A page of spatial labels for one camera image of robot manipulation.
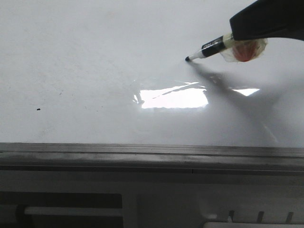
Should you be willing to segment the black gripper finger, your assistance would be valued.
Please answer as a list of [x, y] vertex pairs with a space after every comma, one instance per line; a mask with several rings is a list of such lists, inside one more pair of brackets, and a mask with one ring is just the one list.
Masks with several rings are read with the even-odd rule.
[[230, 20], [235, 40], [304, 39], [302, 0], [257, 0]]

